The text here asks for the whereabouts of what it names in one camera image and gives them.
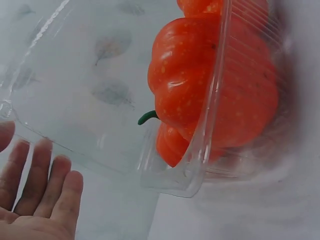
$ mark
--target human hand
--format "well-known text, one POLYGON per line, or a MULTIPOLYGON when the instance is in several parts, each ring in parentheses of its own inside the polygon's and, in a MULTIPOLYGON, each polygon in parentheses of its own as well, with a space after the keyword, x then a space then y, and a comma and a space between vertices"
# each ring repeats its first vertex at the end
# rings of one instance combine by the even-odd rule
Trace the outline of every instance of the human hand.
MULTIPOLYGON (((13 122, 0 124, 0 152, 14 132, 13 122)), ((49 174, 49 140, 35 145, 26 184, 14 207, 29 148, 27 141, 19 140, 0 174, 1 240, 74 240, 83 177, 71 171, 70 160, 62 155, 54 158, 49 174)))

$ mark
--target gray leaf print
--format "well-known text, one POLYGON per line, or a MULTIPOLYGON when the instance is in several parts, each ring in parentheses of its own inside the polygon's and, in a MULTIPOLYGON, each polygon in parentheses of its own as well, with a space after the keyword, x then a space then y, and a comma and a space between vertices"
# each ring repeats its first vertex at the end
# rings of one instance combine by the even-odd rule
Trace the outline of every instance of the gray leaf print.
POLYGON ((100 37, 94 46, 94 52, 97 57, 95 65, 101 59, 117 57, 126 52, 132 42, 131 32, 128 30, 115 29, 107 36, 100 37))
POLYGON ((16 21, 19 21, 19 20, 23 19, 25 16, 27 16, 29 14, 35 14, 35 13, 36 12, 34 10, 32 10, 28 4, 24 3, 18 8, 13 19, 16 21))
POLYGON ((134 109, 132 94, 129 87, 124 82, 113 79, 109 82, 98 84, 92 91, 93 96, 98 100, 119 107, 122 104, 130 106, 134 109))
POLYGON ((145 10, 137 3, 131 1, 123 1, 116 5, 116 8, 125 14, 141 16, 145 14, 145 10))
MULTIPOLYGON (((1 88, 9 88, 11 82, 13 81, 16 70, 17 69, 13 66, 13 64, 9 65, 3 76, 3 80, 0 83, 1 88)), ((39 82, 39 80, 36 79, 36 74, 32 71, 32 69, 29 67, 21 67, 20 72, 12 85, 12 91, 22 89, 33 82, 39 82)))

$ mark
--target orange bell pepper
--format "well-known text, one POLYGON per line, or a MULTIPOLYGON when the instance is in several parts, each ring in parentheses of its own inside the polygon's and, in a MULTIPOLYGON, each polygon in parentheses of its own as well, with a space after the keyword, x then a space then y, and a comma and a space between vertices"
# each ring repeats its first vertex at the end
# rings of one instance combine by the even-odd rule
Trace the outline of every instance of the orange bell pepper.
POLYGON ((157 117, 180 128, 198 121, 207 83, 213 76, 220 17, 178 18, 158 33, 152 47, 148 85, 155 95, 155 111, 139 124, 157 117))
MULTIPOLYGON (((201 13, 223 13, 224 0, 177 0, 186 17, 201 13)), ((267 0, 233 0, 232 11, 248 23, 262 29, 268 22, 269 4, 267 0)))
MULTIPOLYGON (((190 142, 208 83, 213 79, 219 21, 220 15, 203 13, 201 17, 176 19, 159 32, 148 70, 155 111, 142 116, 138 124, 159 118, 190 142)), ((268 46, 240 17, 233 16, 231 22, 229 34, 233 37, 225 51, 212 149, 239 147, 252 141, 271 121, 278 106, 277 75, 268 46)))
MULTIPOLYGON (((278 108, 277 72, 267 44, 233 16, 224 76, 212 133, 212 147, 243 146, 259 136, 278 108)), ((197 122, 179 128, 188 141, 197 122)))
MULTIPOLYGON (((163 122, 161 123, 157 133, 155 148, 170 167, 174 168, 181 161, 188 146, 189 142, 176 129, 167 126, 163 122)), ((209 164, 218 160, 224 152, 223 149, 213 149, 210 152, 209 164)))

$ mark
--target green stem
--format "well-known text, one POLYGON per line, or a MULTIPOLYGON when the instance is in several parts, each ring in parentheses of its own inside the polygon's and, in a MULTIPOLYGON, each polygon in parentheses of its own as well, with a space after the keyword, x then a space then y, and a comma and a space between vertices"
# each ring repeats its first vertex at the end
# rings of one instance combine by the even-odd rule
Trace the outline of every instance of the green stem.
POLYGON ((146 121, 148 121, 149 119, 152 119, 152 118, 159 119, 155 110, 149 111, 149 112, 145 113, 142 117, 140 117, 140 119, 138 121, 138 125, 142 125, 146 121))

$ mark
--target white surface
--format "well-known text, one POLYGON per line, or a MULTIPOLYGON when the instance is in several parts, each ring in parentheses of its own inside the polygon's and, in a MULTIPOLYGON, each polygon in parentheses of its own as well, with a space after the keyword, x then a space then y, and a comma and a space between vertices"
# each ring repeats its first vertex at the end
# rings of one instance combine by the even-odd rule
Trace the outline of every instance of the white surface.
POLYGON ((299 147, 251 182, 205 184, 192 199, 161 195, 149 240, 320 238, 320 1, 284 3, 296 49, 299 147))

